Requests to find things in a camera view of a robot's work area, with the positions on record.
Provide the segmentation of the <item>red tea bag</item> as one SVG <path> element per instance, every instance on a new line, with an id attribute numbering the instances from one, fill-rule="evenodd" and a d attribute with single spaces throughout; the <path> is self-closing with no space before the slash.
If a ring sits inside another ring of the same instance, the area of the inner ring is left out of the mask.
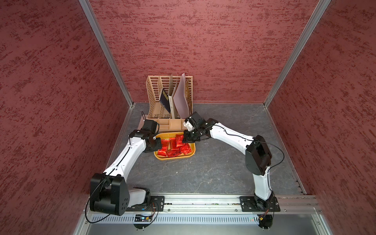
<path id="1" fill-rule="evenodd" d="M 169 138 L 169 145 L 171 150 L 177 149 L 176 138 Z"/>
<path id="2" fill-rule="evenodd" d="M 169 139 L 161 139 L 162 148 L 161 151 L 168 151 L 170 140 Z"/>
<path id="3" fill-rule="evenodd" d="M 175 141 L 176 141 L 177 148 L 181 148 L 185 145 L 185 143 L 183 142 L 183 139 L 184 139 L 184 135 L 176 135 Z"/>
<path id="4" fill-rule="evenodd" d="M 179 149 L 170 149 L 170 150 L 167 150 L 167 151 L 159 150 L 157 152 L 157 155 L 159 157 L 167 157 L 167 158 L 174 158 L 174 157 L 177 157 L 181 154 L 182 154 L 182 152 Z"/>
<path id="5" fill-rule="evenodd" d="M 191 148 L 190 144 L 185 143 L 183 146 L 180 147 L 180 151 L 184 155 L 189 155 L 192 152 L 192 148 Z"/>

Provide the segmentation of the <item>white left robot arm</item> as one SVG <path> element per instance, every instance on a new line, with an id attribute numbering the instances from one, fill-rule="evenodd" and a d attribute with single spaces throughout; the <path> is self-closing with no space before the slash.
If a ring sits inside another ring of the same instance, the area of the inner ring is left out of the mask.
<path id="1" fill-rule="evenodd" d="M 88 207 L 93 212 L 123 215 L 133 206 L 148 206 L 150 192 L 145 188 L 129 189 L 128 175 L 142 153 L 155 152 L 162 148 L 156 132 L 148 129 L 134 130 L 129 135 L 125 148 L 103 172 L 96 173 L 90 182 Z"/>

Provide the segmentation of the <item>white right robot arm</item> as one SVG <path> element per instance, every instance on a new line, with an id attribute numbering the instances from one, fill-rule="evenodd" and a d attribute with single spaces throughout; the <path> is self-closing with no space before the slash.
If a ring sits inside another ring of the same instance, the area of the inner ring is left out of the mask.
<path id="1" fill-rule="evenodd" d="M 183 122 L 186 127 L 184 131 L 184 142 L 195 143 L 203 136 L 220 140 L 231 147 L 239 150 L 245 155 L 245 166 L 253 174 L 255 184 L 255 196 L 257 199 L 267 201 L 272 195 L 269 180 L 272 154 L 264 138 L 247 136 L 232 130 L 222 123 L 214 120 L 195 120 L 188 117 Z"/>

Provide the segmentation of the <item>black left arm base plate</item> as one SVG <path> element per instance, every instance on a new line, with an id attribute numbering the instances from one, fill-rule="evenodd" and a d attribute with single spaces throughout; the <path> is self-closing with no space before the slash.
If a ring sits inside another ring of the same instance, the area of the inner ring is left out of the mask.
<path id="1" fill-rule="evenodd" d="M 165 197 L 152 195 L 148 202 L 127 208 L 127 212 L 162 212 L 165 206 Z"/>

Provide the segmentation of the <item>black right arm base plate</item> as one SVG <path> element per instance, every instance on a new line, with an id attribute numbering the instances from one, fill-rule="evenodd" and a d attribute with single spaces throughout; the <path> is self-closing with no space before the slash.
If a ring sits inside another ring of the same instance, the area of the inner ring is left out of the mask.
<path id="1" fill-rule="evenodd" d="M 262 200 L 257 196 L 240 196 L 240 206 L 243 212 L 280 212 L 278 200 L 274 194 Z"/>

